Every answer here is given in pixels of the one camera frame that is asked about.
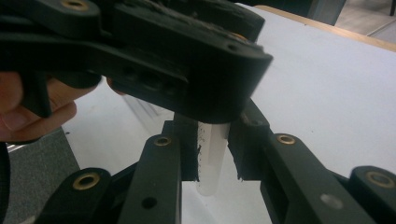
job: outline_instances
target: hole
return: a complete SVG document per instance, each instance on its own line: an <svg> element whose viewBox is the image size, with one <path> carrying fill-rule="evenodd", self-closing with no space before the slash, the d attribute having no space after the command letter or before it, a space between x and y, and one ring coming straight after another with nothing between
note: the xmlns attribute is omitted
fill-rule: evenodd
<svg viewBox="0 0 396 224"><path fill-rule="evenodd" d="M233 50L233 51L237 51L238 50L238 47L237 46L235 46L235 45L228 45L227 46L228 47L228 49L230 49L230 50Z"/></svg>
<svg viewBox="0 0 396 224"><path fill-rule="evenodd" d="M85 190L93 188L95 185L99 183L100 176L97 173L87 173L82 174L76 178L73 183L73 189L77 190Z"/></svg>
<svg viewBox="0 0 396 224"><path fill-rule="evenodd" d="M89 185L93 182L92 176L86 176L79 181L80 185Z"/></svg>
<svg viewBox="0 0 396 224"><path fill-rule="evenodd" d="M389 184L391 179L386 178L382 175L373 175L373 180L379 182L379 183L383 183L383 184Z"/></svg>
<svg viewBox="0 0 396 224"><path fill-rule="evenodd" d="M158 147L164 147L169 145L171 142L172 140L168 137L160 137L155 140L154 144Z"/></svg>
<svg viewBox="0 0 396 224"><path fill-rule="evenodd" d="M151 209L155 205L157 205L157 200L152 197L147 197L142 201L142 207L144 207L146 209Z"/></svg>
<svg viewBox="0 0 396 224"><path fill-rule="evenodd" d="M285 145L293 145L296 142L296 140L294 140L293 137L285 135L285 134L279 135L276 139L278 142L285 144Z"/></svg>

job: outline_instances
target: human hand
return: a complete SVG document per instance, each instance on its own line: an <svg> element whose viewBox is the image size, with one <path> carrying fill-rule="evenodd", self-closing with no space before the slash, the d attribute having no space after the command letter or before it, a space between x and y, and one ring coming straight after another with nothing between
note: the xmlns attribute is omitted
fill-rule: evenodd
<svg viewBox="0 0 396 224"><path fill-rule="evenodd" d="M54 78L47 85L52 116L42 119L20 105L18 73L0 72L0 142L25 142L50 133L76 115L74 100L95 88L74 89Z"/></svg>

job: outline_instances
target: screw hole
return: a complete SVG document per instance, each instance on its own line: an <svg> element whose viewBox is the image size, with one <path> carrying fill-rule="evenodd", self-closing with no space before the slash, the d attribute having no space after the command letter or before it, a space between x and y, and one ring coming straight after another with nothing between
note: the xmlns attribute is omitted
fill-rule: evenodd
<svg viewBox="0 0 396 224"><path fill-rule="evenodd" d="M67 4L72 7L82 7L83 6L80 2L68 2Z"/></svg>
<svg viewBox="0 0 396 224"><path fill-rule="evenodd" d="M73 188L77 190L84 190L93 188L99 183L100 176L97 173L87 173L80 175L73 183Z"/></svg>
<svg viewBox="0 0 396 224"><path fill-rule="evenodd" d="M79 181L80 185L89 185L93 182L92 176L86 176Z"/></svg>
<svg viewBox="0 0 396 224"><path fill-rule="evenodd" d="M142 201L142 207L144 207L146 209L151 209L155 205L157 205L157 200L152 197L147 197Z"/></svg>

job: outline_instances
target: transparent cylinder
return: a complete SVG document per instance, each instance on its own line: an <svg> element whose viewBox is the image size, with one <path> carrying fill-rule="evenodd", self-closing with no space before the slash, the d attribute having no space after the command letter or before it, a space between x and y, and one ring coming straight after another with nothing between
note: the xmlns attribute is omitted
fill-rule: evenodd
<svg viewBox="0 0 396 224"><path fill-rule="evenodd" d="M204 196L213 195L218 189L229 128L229 124L198 124L197 190Z"/></svg>

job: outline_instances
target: floor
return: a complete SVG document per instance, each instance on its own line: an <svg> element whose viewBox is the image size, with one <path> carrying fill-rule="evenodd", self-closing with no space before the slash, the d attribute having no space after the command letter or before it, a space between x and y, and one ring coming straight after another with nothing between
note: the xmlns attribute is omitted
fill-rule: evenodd
<svg viewBox="0 0 396 224"><path fill-rule="evenodd" d="M8 152L11 187L4 223L30 224L50 195L79 167L62 129L22 149L9 147Z"/></svg>
<svg viewBox="0 0 396 224"><path fill-rule="evenodd" d="M336 27L396 43L396 16L391 0L346 0Z"/></svg>

